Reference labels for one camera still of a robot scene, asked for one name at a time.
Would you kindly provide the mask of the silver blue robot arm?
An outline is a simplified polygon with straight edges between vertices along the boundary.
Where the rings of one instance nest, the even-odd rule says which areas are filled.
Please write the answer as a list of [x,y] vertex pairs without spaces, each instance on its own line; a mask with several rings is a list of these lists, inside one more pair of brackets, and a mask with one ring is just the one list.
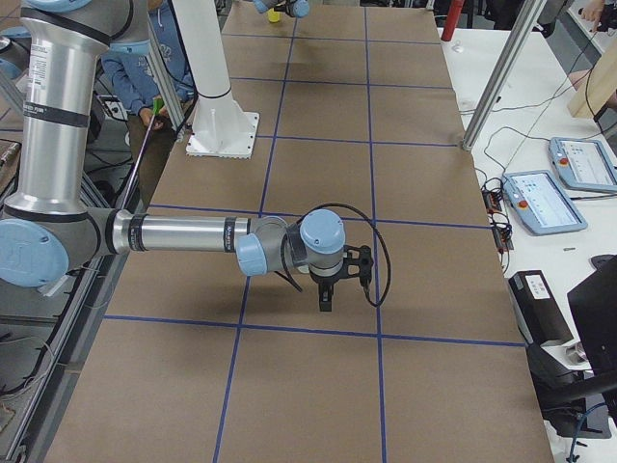
[[302,18],[310,11],[310,4],[307,0],[253,0],[253,4],[260,14],[274,10],[290,17]]
[[38,287],[91,259],[131,251],[213,251],[236,255],[248,276],[306,267],[319,308],[332,307],[348,258],[341,219],[325,206],[297,225],[277,217],[164,217],[94,208],[80,198],[98,58],[146,54],[143,1],[25,1],[30,32],[23,148],[16,190],[1,218],[1,277]]

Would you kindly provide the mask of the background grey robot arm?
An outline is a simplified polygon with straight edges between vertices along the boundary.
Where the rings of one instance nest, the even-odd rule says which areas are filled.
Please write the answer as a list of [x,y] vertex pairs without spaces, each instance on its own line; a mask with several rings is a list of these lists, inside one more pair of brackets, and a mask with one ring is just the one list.
[[1,31],[1,71],[26,93],[32,36],[24,26]]

